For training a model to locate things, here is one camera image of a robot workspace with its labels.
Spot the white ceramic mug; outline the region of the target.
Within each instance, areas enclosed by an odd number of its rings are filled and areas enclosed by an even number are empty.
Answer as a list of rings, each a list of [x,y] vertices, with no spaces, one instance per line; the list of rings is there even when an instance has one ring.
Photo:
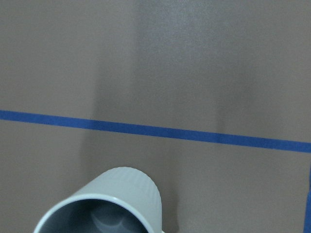
[[[161,233],[162,202],[153,180],[132,167],[112,168],[53,206],[36,233]]]

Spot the brown paper table cover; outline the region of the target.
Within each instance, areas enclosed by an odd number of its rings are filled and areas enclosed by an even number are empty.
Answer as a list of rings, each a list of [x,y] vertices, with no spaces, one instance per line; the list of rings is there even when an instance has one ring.
[[[3,0],[0,107],[311,140],[308,0]],[[167,233],[301,233],[311,155],[2,120],[0,230],[108,169],[148,174]]]

